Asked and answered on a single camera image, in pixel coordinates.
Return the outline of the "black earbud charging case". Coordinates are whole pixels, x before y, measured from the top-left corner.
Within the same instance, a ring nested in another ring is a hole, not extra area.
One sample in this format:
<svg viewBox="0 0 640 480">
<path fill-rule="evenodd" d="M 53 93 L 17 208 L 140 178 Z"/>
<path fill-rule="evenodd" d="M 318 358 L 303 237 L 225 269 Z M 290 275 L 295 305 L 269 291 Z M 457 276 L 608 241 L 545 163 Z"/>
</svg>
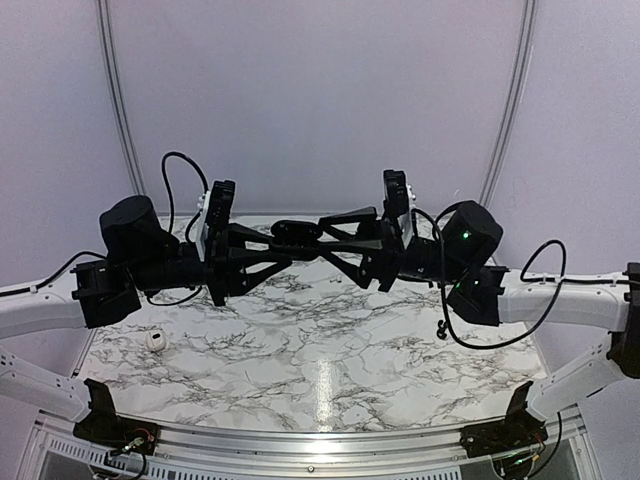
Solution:
<svg viewBox="0 0 640 480">
<path fill-rule="evenodd" d="M 269 248 L 295 261 L 312 261 L 319 256 L 322 234 L 322 229 L 316 223 L 279 220 L 271 226 Z"/>
</svg>

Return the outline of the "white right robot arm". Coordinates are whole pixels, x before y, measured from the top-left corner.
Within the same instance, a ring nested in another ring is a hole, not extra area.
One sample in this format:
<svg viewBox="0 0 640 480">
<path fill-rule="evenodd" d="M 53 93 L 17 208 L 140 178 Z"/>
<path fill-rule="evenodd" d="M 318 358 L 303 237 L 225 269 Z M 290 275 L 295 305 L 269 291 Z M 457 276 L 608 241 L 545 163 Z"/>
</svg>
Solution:
<svg viewBox="0 0 640 480">
<path fill-rule="evenodd" d="M 440 336 L 476 351 L 507 347 L 506 342 L 473 344 L 458 335 L 451 318 L 472 325 L 498 327 L 532 322 L 585 325 L 606 330 L 603 340 L 548 378 L 529 381 L 512 395 L 495 438 L 515 448 L 565 407 L 625 379 L 639 376 L 639 266 L 621 273 L 571 277 L 568 253 L 557 239 L 562 263 L 556 274 L 531 274 L 527 268 L 490 266 L 488 260 L 503 229 L 475 201 L 447 210 L 444 226 L 418 208 L 389 206 L 383 215 L 372 208 L 324 217 L 320 229 L 334 238 L 322 256 L 355 283 L 367 287 L 377 280 L 381 290 L 394 281 L 427 282 L 440 289 L 444 318 Z"/>
</svg>

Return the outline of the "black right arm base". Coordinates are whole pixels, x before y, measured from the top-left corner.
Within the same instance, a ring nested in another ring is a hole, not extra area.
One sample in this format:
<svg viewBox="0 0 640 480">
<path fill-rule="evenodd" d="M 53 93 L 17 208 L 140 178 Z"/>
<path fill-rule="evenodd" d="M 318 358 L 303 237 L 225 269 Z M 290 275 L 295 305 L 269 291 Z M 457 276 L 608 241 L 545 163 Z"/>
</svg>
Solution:
<svg viewBox="0 0 640 480">
<path fill-rule="evenodd" d="M 533 382 L 528 381 L 515 389 L 502 419 L 462 428 L 459 443 L 469 458 L 524 448 L 548 439 L 545 421 L 526 410 L 532 386 Z"/>
</svg>

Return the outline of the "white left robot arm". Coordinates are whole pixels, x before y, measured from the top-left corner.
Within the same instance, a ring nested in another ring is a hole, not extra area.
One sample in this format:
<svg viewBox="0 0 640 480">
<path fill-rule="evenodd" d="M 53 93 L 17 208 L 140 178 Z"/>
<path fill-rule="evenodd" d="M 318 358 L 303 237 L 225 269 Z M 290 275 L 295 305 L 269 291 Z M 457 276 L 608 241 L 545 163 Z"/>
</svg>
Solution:
<svg viewBox="0 0 640 480">
<path fill-rule="evenodd" d="M 1 336 L 115 325 L 140 310 L 140 294 L 165 289 L 205 286 L 215 304 L 222 305 L 291 265 L 286 255 L 245 245 L 269 240 L 233 224 L 200 257 L 194 246 L 163 229 L 144 232 L 137 240 L 110 234 L 106 255 L 89 252 L 85 263 L 73 257 L 48 279 L 2 292 Z M 88 427 L 106 445 L 126 436 L 126 423 L 105 384 L 65 377 L 7 349 L 1 351 L 1 394 Z"/>
</svg>

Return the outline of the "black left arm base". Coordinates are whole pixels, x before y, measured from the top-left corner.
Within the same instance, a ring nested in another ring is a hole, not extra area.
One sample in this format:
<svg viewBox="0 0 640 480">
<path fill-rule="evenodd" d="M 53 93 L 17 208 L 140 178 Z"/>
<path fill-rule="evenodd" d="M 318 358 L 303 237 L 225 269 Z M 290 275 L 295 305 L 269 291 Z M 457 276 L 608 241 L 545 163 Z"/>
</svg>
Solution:
<svg viewBox="0 0 640 480">
<path fill-rule="evenodd" d="M 159 425 L 119 415 L 105 384 L 92 379 L 86 379 L 84 384 L 90 395 L 89 413 L 75 423 L 73 436 L 119 451 L 140 438 L 142 444 L 134 446 L 133 451 L 152 455 L 158 441 Z"/>
</svg>

